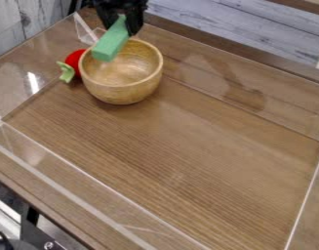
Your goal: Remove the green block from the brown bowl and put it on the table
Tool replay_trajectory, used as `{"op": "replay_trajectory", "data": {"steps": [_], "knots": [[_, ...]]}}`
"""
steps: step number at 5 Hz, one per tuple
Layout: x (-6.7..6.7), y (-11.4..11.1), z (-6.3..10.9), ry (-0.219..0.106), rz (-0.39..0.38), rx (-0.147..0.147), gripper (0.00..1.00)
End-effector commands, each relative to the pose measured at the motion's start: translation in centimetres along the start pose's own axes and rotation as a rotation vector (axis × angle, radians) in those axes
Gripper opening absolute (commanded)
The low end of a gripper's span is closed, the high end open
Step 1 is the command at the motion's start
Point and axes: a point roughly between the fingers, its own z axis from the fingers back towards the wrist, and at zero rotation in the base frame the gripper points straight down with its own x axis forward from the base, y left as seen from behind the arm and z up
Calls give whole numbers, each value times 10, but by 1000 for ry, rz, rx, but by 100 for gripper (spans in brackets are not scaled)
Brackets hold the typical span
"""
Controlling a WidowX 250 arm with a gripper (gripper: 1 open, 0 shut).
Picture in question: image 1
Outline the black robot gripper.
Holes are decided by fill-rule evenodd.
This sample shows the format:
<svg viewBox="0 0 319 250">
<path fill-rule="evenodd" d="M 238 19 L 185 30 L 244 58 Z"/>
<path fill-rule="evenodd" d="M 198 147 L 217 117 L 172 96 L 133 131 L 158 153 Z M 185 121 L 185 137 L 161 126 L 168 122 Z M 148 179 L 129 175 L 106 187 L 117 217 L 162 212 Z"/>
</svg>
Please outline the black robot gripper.
<svg viewBox="0 0 319 250">
<path fill-rule="evenodd" d="M 119 18 L 119 13 L 126 13 L 126 26 L 130 36 L 138 34 L 144 27 L 144 11 L 148 9 L 149 0 L 93 0 L 98 9 L 98 17 L 106 28 L 110 28 Z"/>
</svg>

